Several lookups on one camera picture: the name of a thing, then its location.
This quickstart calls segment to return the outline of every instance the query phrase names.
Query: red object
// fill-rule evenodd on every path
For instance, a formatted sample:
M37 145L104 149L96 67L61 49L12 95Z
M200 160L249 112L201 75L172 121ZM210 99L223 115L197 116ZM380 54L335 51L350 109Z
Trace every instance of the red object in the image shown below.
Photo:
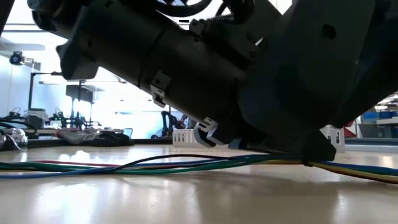
M352 131L348 130L347 128L344 128L343 130L344 130L344 137L347 137L347 138L355 138L356 137L356 135Z
M351 126L353 125L353 123L354 123L354 121L352 121L352 122L350 122L350 123L344 125L344 127L351 127Z

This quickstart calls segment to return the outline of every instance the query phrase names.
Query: black robotic arm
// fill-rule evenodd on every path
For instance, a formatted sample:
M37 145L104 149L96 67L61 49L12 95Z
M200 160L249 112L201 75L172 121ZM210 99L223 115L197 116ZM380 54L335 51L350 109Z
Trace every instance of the black robotic arm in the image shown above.
M57 48L64 78L104 67L197 120L195 137L209 147L333 160L319 129L395 91L385 79L372 86L380 66L365 69L365 81L358 66L368 64L361 54L380 34L385 21L375 15L388 1L299 0L281 15L267 0L224 0L232 15L194 20L189 30L163 15L192 16L210 2L28 0L41 29L68 39ZM376 96L357 104L366 87Z

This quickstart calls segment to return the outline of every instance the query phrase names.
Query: chair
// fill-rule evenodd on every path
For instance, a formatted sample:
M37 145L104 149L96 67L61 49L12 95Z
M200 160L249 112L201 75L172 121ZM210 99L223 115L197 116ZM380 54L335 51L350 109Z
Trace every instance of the chair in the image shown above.
M125 129L123 129L123 134L129 136L129 138L131 139L131 136L132 136L132 128L125 128Z

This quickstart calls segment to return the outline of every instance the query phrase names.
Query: security camera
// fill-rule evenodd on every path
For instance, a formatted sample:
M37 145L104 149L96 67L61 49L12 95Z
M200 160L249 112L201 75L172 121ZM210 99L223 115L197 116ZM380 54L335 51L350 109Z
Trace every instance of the security camera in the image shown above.
M20 51L15 51L12 53L10 57L10 63L11 65L23 65L25 62L24 56L22 56L22 52Z

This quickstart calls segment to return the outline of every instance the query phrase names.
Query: white basket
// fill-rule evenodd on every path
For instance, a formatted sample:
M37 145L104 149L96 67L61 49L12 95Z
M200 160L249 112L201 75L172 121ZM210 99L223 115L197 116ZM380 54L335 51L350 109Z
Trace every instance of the white basket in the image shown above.
M321 129L323 135L330 139L330 143L336 148L338 152L345 152L344 129L336 129L330 125Z
M331 126L326 126L321 129L321 132L326 138L330 138L331 144L338 152L345 151L344 131L343 129L336 129ZM199 144L193 135L193 129L177 129L173 131L173 146L174 147L196 147L204 148ZM228 148L225 146L216 146L217 148Z
M193 129L177 129L173 131L173 146L174 147L196 147L206 148L195 140ZM227 149L228 145L216 146L215 148Z

